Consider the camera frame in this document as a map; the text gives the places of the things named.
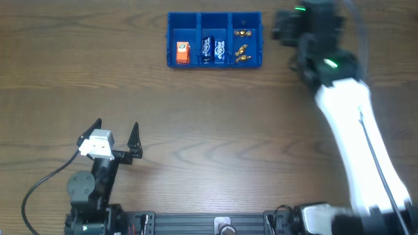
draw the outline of blue plastic bin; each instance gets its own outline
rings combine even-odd
[[[235,30],[251,30],[251,37],[234,35]],[[203,63],[202,39],[225,39],[225,63]],[[190,45],[190,64],[176,63],[177,42]],[[261,12],[169,12],[167,24],[167,65],[172,68],[255,68],[263,63],[263,25]],[[235,63],[235,52],[244,45],[248,61]]]

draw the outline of black cable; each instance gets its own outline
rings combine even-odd
[[[354,5],[352,0],[343,0],[347,9],[350,11],[351,17],[354,19],[354,24],[357,32],[357,41],[358,41],[358,54],[360,66],[357,69],[357,78],[363,80],[364,82],[368,81],[368,35],[366,24],[361,17],[360,12],[357,10],[357,7]]]
[[[31,223],[29,223],[29,221],[27,220],[26,217],[26,202],[27,199],[29,198],[29,196],[31,195],[31,193],[42,183],[44,183],[47,179],[51,178],[52,176],[54,176],[55,174],[57,174],[58,172],[62,171],[65,167],[67,167],[68,165],[70,165],[70,163],[72,163],[72,161],[77,157],[77,155],[80,153],[79,150],[77,150],[74,155],[70,158],[70,160],[68,160],[64,165],[62,165],[60,168],[58,168],[57,170],[53,171],[51,174],[43,177],[43,179],[39,180],[38,183],[34,184],[34,186],[32,186],[32,188],[26,193],[26,196],[22,202],[22,218],[24,219],[24,222],[26,224],[26,226],[28,227],[28,229],[34,234],[34,235],[40,235],[31,225]]]
[[[378,169],[381,182],[383,184],[383,187],[385,188],[385,191],[387,193],[387,196],[389,197],[389,200],[391,201],[392,209],[394,210],[396,216],[398,217],[399,223],[400,223],[400,225],[402,227],[402,230],[404,231],[404,234],[405,235],[410,235],[410,232],[409,232],[408,228],[406,227],[405,221],[402,218],[402,215],[400,214],[398,205],[394,201],[394,198],[393,198],[391,189],[387,185],[385,176],[383,175],[383,171],[380,168],[379,160],[376,157],[376,153],[374,152],[372,143],[371,143],[371,141],[370,141],[370,139],[368,137],[367,130],[366,130],[366,126],[364,125],[364,121],[363,121],[363,113],[361,111],[360,111],[360,123],[361,123],[361,126],[363,127],[363,131],[364,131],[364,133],[366,135],[367,144],[368,144],[368,147],[370,148],[370,151],[372,153],[373,160],[374,160],[374,164],[376,165],[376,168]]]

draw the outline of orange tic tac container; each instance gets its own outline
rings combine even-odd
[[[188,42],[177,42],[177,64],[190,63],[190,45]]]

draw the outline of green light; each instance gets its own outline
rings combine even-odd
[[[338,67],[338,65],[337,65],[335,62],[333,62],[332,60],[329,60],[329,59],[324,59],[324,62],[325,62],[327,65],[331,66],[333,69],[336,69],[336,68]]]

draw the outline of wooden table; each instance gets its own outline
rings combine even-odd
[[[155,212],[263,212],[280,204],[348,204],[346,174],[325,118],[270,39],[293,1],[4,0],[0,3],[0,230],[29,234],[22,198],[67,161],[98,117],[127,149],[139,122],[144,158],[120,166],[113,203]],[[374,111],[395,168],[418,194],[418,3],[358,1],[370,30]],[[255,70],[173,70],[168,11],[263,12]],[[353,22],[343,45],[356,51]],[[78,157],[29,198],[41,234],[62,234]]]

